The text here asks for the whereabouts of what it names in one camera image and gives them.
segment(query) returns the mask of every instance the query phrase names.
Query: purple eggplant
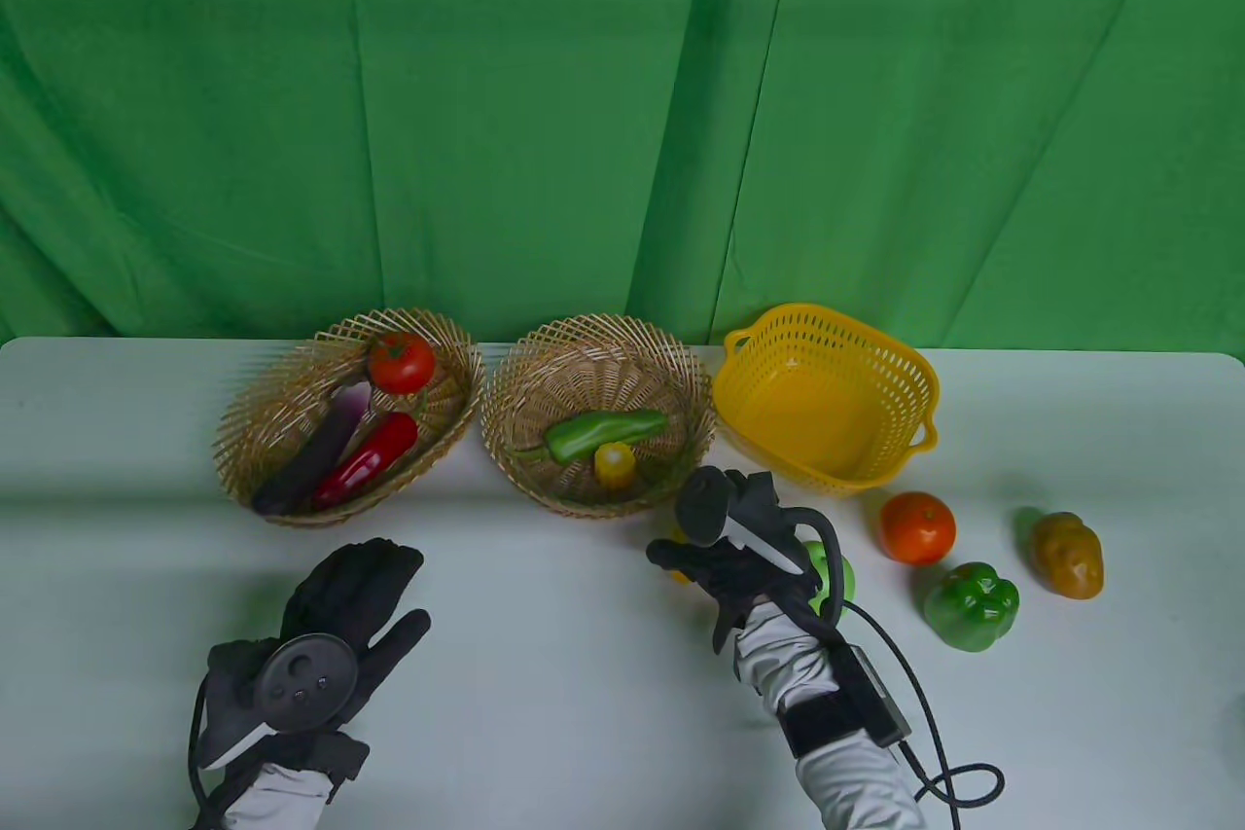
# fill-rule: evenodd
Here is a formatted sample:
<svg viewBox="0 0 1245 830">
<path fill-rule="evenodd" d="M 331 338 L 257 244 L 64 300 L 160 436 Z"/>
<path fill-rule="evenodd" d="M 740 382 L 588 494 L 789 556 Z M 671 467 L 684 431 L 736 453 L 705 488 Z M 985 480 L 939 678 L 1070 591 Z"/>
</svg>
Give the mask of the purple eggplant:
<svg viewBox="0 0 1245 830">
<path fill-rule="evenodd" d="M 329 413 L 312 431 L 299 453 L 251 497 L 250 506 L 261 515 L 289 515 L 332 473 L 346 444 L 364 421 L 372 398 L 370 382 L 342 386 L 332 397 Z"/>
</svg>

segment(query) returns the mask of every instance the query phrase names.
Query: green pepper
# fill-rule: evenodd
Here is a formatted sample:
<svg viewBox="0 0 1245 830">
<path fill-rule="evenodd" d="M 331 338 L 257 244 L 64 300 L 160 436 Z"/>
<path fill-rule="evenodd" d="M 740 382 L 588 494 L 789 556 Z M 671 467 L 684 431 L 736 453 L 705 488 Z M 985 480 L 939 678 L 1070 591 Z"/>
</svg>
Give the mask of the green pepper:
<svg viewBox="0 0 1245 830">
<path fill-rule="evenodd" d="M 952 648 L 985 652 L 1011 630 L 1020 591 L 989 564 L 954 569 L 925 597 L 925 621 Z"/>
<path fill-rule="evenodd" d="M 654 408 L 636 412 L 586 412 L 558 422 L 545 432 L 545 447 L 519 452 L 524 457 L 552 457 L 561 465 L 593 455 L 601 444 L 639 444 L 666 431 L 670 419 Z"/>
</svg>

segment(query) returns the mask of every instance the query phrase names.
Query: green backdrop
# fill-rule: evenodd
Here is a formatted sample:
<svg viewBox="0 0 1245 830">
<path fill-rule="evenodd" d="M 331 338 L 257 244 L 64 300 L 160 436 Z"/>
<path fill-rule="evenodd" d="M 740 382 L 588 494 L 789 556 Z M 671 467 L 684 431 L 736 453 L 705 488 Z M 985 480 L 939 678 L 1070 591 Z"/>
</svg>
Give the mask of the green backdrop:
<svg viewBox="0 0 1245 830">
<path fill-rule="evenodd" d="M 1245 351 L 1245 0 L 0 0 L 0 340 Z"/>
</svg>

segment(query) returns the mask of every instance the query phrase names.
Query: basket handle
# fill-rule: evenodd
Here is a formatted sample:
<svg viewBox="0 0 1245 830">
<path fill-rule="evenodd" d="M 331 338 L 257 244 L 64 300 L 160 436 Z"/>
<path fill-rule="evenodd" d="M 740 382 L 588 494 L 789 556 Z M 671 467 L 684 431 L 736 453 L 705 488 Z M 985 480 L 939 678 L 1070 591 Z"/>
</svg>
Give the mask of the basket handle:
<svg viewBox="0 0 1245 830">
<path fill-rule="evenodd" d="M 911 444 L 908 448 L 909 457 L 913 453 L 929 453 L 937 447 L 937 428 L 934 427 L 934 412 L 925 412 L 921 416 L 921 428 L 925 429 L 925 437 L 920 439 L 919 444 Z"/>
<path fill-rule="evenodd" d="M 726 358 L 730 360 L 731 357 L 733 357 L 733 355 L 737 353 L 740 345 L 743 343 L 743 341 L 751 340 L 751 337 L 752 337 L 752 331 L 749 331 L 749 329 L 747 327 L 740 329 L 740 331 L 730 332 L 726 336 L 726 340 L 722 341 L 722 346 L 725 346 L 726 348 Z"/>
</svg>

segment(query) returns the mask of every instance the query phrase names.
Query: round wicker basket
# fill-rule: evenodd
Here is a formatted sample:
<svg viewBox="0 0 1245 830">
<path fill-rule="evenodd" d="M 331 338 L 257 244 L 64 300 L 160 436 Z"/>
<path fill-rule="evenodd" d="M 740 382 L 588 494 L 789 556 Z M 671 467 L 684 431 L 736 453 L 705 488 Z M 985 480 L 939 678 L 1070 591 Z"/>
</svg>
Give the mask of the round wicker basket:
<svg viewBox="0 0 1245 830">
<path fill-rule="evenodd" d="M 670 428 L 635 444 L 636 482 L 610 493 L 590 460 L 559 465 L 523 452 L 583 412 L 659 408 Z M 710 377 L 688 346 L 641 320 L 583 315 L 530 332 L 489 381 L 481 407 L 488 453 L 515 487 L 549 509 L 613 519 L 679 493 L 713 439 Z"/>
<path fill-rule="evenodd" d="M 337 386 L 367 377 L 367 347 L 382 332 L 421 335 L 436 350 L 436 373 L 418 394 L 374 389 L 352 447 L 370 433 L 378 417 L 395 411 L 408 412 L 418 422 L 418 443 L 350 501 L 320 513 L 265 519 L 299 529 L 344 523 L 425 474 L 463 437 L 484 387 L 479 348 L 458 324 L 431 310 L 374 310 L 342 320 L 295 346 L 224 413 L 215 444 L 217 473 L 234 500 L 249 505 L 264 479 L 306 443 L 329 411 L 329 398 Z"/>
</svg>

